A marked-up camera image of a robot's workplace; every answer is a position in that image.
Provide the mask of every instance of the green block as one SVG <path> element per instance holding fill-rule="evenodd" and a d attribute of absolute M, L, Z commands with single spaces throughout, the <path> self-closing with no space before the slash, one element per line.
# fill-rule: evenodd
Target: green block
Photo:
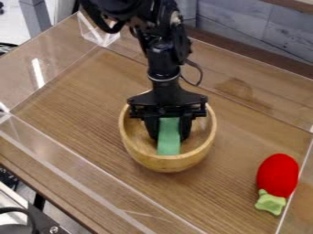
<path fill-rule="evenodd" d="M 177 155 L 180 150 L 179 118 L 160 118 L 156 155 Z"/>
<path fill-rule="evenodd" d="M 282 208 L 286 206 L 286 198 L 275 197 L 260 189 L 259 199 L 255 204 L 255 208 L 270 212 L 272 215 L 278 216 L 280 214 Z"/>

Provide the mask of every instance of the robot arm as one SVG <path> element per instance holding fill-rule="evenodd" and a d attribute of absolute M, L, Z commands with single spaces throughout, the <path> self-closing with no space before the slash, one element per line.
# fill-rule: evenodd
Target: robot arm
<path fill-rule="evenodd" d="M 129 115 L 144 121 L 149 137 L 157 140 L 159 119 L 179 117 L 180 140 L 187 139 L 192 120 L 205 116 L 207 97 L 179 86 L 180 66 L 188 62 L 191 41 L 173 0 L 80 0 L 94 24 L 116 33 L 127 25 L 148 60 L 152 90 L 128 99 Z M 105 19 L 113 19 L 112 28 Z"/>

